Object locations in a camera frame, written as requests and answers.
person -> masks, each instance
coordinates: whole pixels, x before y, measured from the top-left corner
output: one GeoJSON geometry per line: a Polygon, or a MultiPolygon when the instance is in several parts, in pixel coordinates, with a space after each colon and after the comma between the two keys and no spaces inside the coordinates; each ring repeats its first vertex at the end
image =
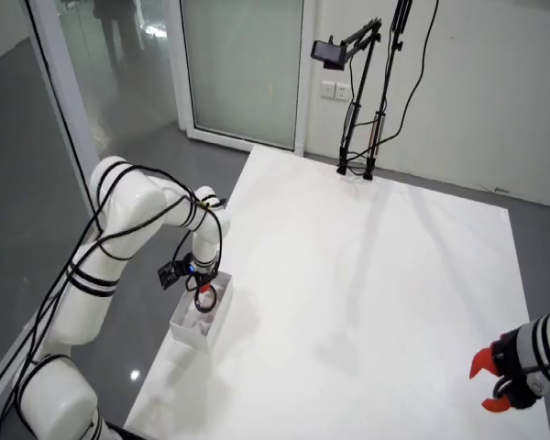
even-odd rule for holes
{"type": "Polygon", "coordinates": [[[130,61],[140,53],[137,26],[135,24],[135,4],[133,0],[93,0],[93,16],[102,22],[102,30],[112,69],[120,68],[121,57],[116,53],[114,44],[113,21],[118,26],[122,58],[130,61]]]}

white wall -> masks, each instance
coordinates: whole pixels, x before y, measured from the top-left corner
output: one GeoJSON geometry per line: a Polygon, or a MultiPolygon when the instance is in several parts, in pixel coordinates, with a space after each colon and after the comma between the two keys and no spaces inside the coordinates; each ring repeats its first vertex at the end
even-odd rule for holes
{"type": "MultiPolygon", "coordinates": [[[[387,31],[396,0],[321,0],[316,37],[337,40],[370,18],[383,20],[360,121],[379,107],[387,31]]],[[[434,0],[415,0],[404,48],[391,76],[384,135],[399,126],[419,75],[434,0]]],[[[365,53],[354,62],[358,85],[365,53]]],[[[307,150],[337,157],[346,102],[319,96],[323,79],[344,72],[313,69],[307,150]]],[[[352,149],[364,149],[358,128],[352,149]]],[[[400,136],[381,147],[378,165],[443,182],[507,191],[550,204],[550,0],[442,0],[426,56],[426,73],[400,136]]]]}
{"type": "Polygon", "coordinates": [[[28,36],[18,0],[0,0],[0,57],[28,36]]]}

microphone stand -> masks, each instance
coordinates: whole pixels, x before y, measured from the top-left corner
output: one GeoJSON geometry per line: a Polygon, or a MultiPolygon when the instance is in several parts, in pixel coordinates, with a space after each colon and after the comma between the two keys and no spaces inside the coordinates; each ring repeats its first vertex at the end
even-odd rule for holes
{"type": "Polygon", "coordinates": [[[350,141],[352,140],[353,133],[355,131],[355,125],[357,124],[358,113],[360,112],[360,101],[365,89],[365,81],[367,80],[367,75],[369,73],[370,60],[373,55],[373,48],[375,47],[375,42],[381,40],[381,35],[379,29],[381,27],[381,21],[378,18],[368,22],[362,29],[354,33],[350,37],[344,39],[341,43],[341,47],[345,47],[349,44],[354,43],[353,49],[346,52],[345,63],[350,61],[359,51],[365,50],[368,47],[367,60],[365,61],[365,68],[363,74],[360,78],[360,85],[358,87],[357,99],[354,102],[350,103],[348,107],[348,113],[346,115],[345,126],[342,132],[342,141],[340,143],[340,153],[338,159],[338,168],[336,172],[338,174],[345,175],[347,174],[347,153],[348,147],[350,146],[350,141]]]}
{"type": "Polygon", "coordinates": [[[375,163],[377,162],[377,157],[379,155],[379,147],[381,142],[380,138],[383,132],[383,125],[385,123],[385,110],[386,110],[385,103],[387,102],[387,89],[389,87],[391,69],[393,68],[393,59],[395,58],[395,52],[401,51],[403,48],[403,41],[400,41],[400,35],[403,34],[403,30],[405,29],[408,15],[410,15],[410,9],[412,9],[412,2],[413,0],[399,0],[399,2],[397,3],[397,7],[395,8],[393,21],[391,22],[390,32],[393,34],[393,42],[391,44],[387,70],[385,71],[385,81],[383,83],[383,93],[381,94],[381,102],[379,104],[379,110],[375,113],[375,119],[373,122],[373,127],[371,128],[370,138],[368,141],[367,167],[365,168],[365,172],[363,173],[363,179],[366,179],[368,181],[373,180],[373,171],[375,170],[375,163]]]}

glass wall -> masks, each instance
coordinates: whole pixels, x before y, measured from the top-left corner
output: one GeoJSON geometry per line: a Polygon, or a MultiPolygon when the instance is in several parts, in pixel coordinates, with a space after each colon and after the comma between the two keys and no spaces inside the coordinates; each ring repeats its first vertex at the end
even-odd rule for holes
{"type": "Polygon", "coordinates": [[[182,0],[195,125],[293,149],[302,0],[182,0]]]}
{"type": "Polygon", "coordinates": [[[0,0],[0,361],[88,218],[18,0],[0,0]]]}
{"type": "Polygon", "coordinates": [[[147,136],[177,125],[162,0],[50,1],[101,157],[147,148],[147,136]]]}

glass door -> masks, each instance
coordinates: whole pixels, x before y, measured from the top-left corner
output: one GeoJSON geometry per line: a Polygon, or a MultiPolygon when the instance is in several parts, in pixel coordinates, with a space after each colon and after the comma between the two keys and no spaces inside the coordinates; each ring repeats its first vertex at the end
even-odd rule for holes
{"type": "Polygon", "coordinates": [[[181,0],[191,138],[303,154],[314,0],[181,0]]]}

